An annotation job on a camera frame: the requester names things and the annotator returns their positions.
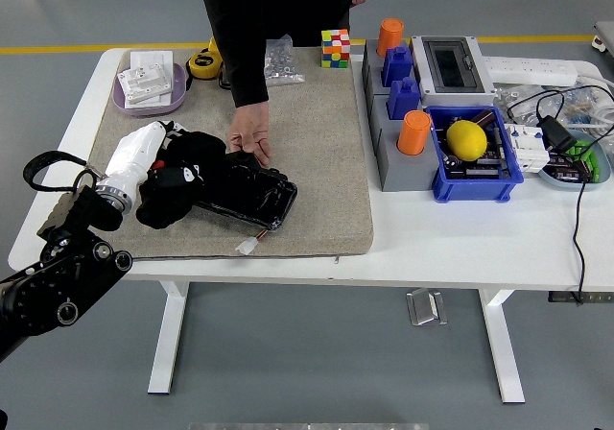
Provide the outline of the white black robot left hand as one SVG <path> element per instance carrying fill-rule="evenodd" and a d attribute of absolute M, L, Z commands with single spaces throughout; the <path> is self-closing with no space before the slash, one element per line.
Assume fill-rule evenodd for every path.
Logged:
<path fill-rule="evenodd" d="M 187 133 L 188 130 L 174 121 L 154 121 L 124 136 L 98 187 L 119 190 L 133 199 L 137 187 L 147 179 L 148 171 L 164 141 Z"/>

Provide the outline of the person's right hand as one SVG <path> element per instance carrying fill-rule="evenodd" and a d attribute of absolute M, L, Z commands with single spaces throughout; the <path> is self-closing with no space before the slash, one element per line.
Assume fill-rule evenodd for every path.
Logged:
<path fill-rule="evenodd" d="M 228 148 L 231 152 L 253 154 L 261 166 L 268 167 L 272 158 L 269 132 L 268 102 L 237 107 L 228 130 Z"/>

